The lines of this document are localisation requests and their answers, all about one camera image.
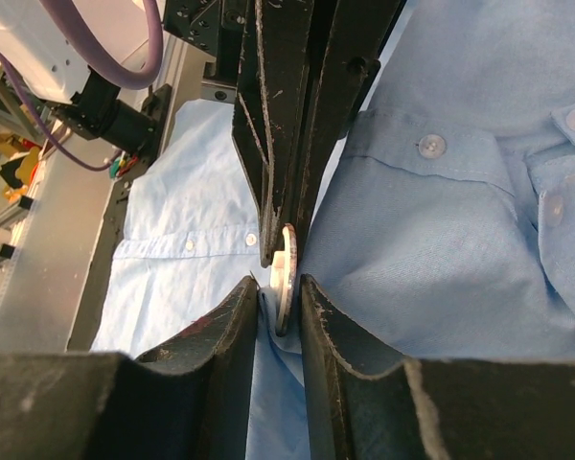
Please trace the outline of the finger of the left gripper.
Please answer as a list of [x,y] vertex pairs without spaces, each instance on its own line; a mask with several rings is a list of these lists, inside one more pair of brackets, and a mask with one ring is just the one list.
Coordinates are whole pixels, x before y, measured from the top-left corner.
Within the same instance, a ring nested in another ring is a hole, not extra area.
[[304,137],[298,148],[287,222],[297,254],[310,232],[321,180],[336,144],[346,134],[380,70],[380,53],[404,1],[338,1],[323,42],[321,67],[306,97]]
[[306,88],[312,1],[249,1],[232,135],[257,212],[260,261],[270,266],[288,198]]

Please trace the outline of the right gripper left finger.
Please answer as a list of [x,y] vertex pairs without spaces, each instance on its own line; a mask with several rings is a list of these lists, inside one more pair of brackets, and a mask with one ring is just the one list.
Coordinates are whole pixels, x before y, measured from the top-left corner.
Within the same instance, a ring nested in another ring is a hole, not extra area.
[[258,287],[130,358],[0,353],[0,459],[242,459]]

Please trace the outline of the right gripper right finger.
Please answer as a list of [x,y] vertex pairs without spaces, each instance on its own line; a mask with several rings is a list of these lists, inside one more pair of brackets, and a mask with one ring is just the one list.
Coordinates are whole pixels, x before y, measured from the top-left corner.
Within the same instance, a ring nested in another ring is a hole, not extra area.
[[300,282],[314,459],[575,459],[575,361],[417,359]]

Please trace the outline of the light blue shirt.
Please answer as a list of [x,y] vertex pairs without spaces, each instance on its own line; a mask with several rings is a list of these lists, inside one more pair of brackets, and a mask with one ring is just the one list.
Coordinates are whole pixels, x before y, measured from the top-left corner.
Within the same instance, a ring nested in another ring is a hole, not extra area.
[[[407,4],[301,269],[414,357],[575,358],[575,1]],[[232,109],[177,111],[91,348],[138,357],[259,265]]]

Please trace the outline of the round white brooch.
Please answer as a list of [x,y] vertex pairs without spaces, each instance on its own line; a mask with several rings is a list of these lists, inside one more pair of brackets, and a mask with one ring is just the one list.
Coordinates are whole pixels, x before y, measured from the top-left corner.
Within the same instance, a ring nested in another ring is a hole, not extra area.
[[275,251],[270,270],[271,300],[274,302],[275,333],[284,336],[288,323],[297,272],[297,238],[294,227],[287,223],[281,233],[280,249]]

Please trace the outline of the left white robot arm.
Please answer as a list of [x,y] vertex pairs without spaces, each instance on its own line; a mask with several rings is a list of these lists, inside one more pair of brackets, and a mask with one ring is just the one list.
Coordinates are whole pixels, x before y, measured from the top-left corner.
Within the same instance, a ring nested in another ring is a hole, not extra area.
[[123,89],[151,87],[164,35],[208,54],[202,82],[233,105],[232,137],[256,203],[260,258],[268,266],[308,236],[322,174],[380,69],[401,1],[147,1],[149,57],[117,62],[70,1],[0,1],[0,58],[86,139],[137,157],[156,155],[169,87],[141,109]]

